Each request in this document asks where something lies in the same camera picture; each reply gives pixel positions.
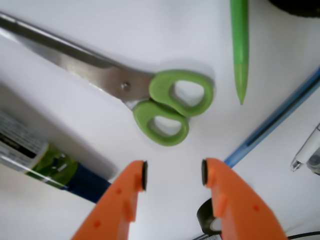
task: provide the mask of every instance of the scissor blade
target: scissor blade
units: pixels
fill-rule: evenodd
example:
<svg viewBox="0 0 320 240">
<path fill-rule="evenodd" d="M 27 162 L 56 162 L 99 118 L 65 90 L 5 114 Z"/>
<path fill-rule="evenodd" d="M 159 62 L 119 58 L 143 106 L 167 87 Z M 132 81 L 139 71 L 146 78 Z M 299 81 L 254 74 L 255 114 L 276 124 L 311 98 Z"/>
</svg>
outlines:
<svg viewBox="0 0 320 240">
<path fill-rule="evenodd" d="M 1 12 L 0 35 L 87 80 L 129 107 L 150 96 L 151 74 L 123 68 L 115 61 Z"/>
</svg>

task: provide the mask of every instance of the orange robotic gripper finger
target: orange robotic gripper finger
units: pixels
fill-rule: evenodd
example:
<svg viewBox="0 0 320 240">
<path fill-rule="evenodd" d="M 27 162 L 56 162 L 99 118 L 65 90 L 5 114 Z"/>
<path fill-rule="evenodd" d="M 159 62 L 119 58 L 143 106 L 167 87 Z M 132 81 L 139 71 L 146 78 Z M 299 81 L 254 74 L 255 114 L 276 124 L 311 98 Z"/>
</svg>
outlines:
<svg viewBox="0 0 320 240">
<path fill-rule="evenodd" d="M 221 218 L 223 240 L 287 240 L 271 209 L 224 162 L 203 160 L 202 181 L 212 191 L 213 212 Z"/>
<path fill-rule="evenodd" d="M 147 162 L 134 161 L 101 197 L 72 240 L 127 240 L 136 219 L 138 192 L 146 190 Z"/>
</svg>

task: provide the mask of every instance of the scissors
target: scissors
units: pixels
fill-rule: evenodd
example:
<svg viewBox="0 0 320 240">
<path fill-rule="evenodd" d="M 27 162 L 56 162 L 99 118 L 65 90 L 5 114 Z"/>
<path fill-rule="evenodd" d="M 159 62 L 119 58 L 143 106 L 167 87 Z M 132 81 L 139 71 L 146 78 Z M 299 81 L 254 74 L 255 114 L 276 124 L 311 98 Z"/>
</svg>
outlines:
<svg viewBox="0 0 320 240">
<path fill-rule="evenodd" d="M 181 143 L 189 132 L 187 118 L 202 114 L 213 101 L 212 81 L 204 75 L 186 70 L 167 70 L 156 74 L 137 71 L 1 12 L 0 35 L 120 99 L 132 110 L 143 133 L 163 146 Z M 202 100 L 189 106 L 175 99 L 171 89 L 177 81 L 202 86 Z M 151 122 L 157 116 L 178 121 L 180 130 L 174 135 L 154 130 Z"/>
</svg>

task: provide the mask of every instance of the pen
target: pen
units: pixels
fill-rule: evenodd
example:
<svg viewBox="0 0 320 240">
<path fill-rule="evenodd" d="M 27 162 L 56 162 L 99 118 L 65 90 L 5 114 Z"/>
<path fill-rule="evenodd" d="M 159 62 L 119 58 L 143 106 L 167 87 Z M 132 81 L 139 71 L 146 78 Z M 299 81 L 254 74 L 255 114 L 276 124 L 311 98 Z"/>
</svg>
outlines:
<svg viewBox="0 0 320 240">
<path fill-rule="evenodd" d="M 320 67 L 224 161 L 233 168 L 320 87 Z"/>
<path fill-rule="evenodd" d="M 291 171 L 296 171 L 305 164 L 309 158 L 315 153 L 315 151 L 320 147 L 320 125 L 311 133 L 309 138 L 306 140 L 302 148 L 295 155 L 293 161 L 291 162 Z"/>
<path fill-rule="evenodd" d="M 240 104 L 244 104 L 249 71 L 248 0 L 231 0 L 233 64 L 235 86 Z"/>
</svg>

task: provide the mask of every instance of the green scissor handle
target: green scissor handle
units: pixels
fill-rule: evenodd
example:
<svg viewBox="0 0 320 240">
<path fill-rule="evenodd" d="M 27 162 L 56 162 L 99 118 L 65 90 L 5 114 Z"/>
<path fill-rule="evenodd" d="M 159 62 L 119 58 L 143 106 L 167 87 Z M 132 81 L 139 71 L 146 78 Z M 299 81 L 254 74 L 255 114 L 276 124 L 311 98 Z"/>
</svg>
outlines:
<svg viewBox="0 0 320 240">
<path fill-rule="evenodd" d="M 133 115 L 136 123 L 151 140 L 163 146 L 174 146 L 181 143 L 189 132 L 187 119 L 179 113 L 160 106 L 156 102 L 146 100 L 140 102 L 133 109 Z M 164 117 L 181 123 L 180 131 L 172 136 L 163 136 L 150 128 L 150 122 L 154 117 Z"/>
<path fill-rule="evenodd" d="M 180 80 L 193 82 L 204 88 L 204 96 L 197 105 L 183 105 L 171 96 L 171 88 Z M 202 114 L 209 108 L 214 98 L 213 85 L 209 78 L 183 70 L 169 70 L 156 74 L 150 82 L 149 93 L 154 101 L 146 100 L 140 102 L 133 109 L 133 115 L 144 134 L 164 146 L 174 146 L 181 143 L 189 132 L 189 124 L 186 117 Z M 167 105 L 172 109 L 166 108 L 161 104 Z M 157 116 L 180 122 L 180 131 L 172 136 L 164 136 L 155 132 L 152 130 L 150 122 Z"/>
<path fill-rule="evenodd" d="M 171 88 L 180 80 L 192 82 L 203 87 L 204 96 L 197 105 L 183 105 L 171 96 Z M 210 107 L 214 98 L 214 88 L 210 78 L 185 70 L 159 72 L 149 85 L 149 93 L 154 101 L 168 105 L 186 117 L 200 115 L 205 112 Z"/>
</svg>

